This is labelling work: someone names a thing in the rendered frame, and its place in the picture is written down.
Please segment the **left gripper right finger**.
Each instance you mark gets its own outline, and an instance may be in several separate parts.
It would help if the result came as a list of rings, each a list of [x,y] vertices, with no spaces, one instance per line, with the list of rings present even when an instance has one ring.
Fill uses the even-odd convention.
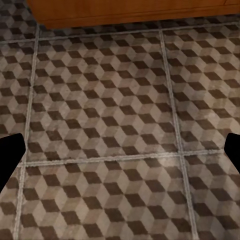
[[[230,132],[227,135],[224,151],[240,173],[240,134]]]

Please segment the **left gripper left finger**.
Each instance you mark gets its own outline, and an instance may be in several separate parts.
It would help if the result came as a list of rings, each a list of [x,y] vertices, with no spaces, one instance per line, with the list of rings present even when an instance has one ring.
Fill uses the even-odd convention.
[[[22,133],[0,138],[0,193],[26,152]]]

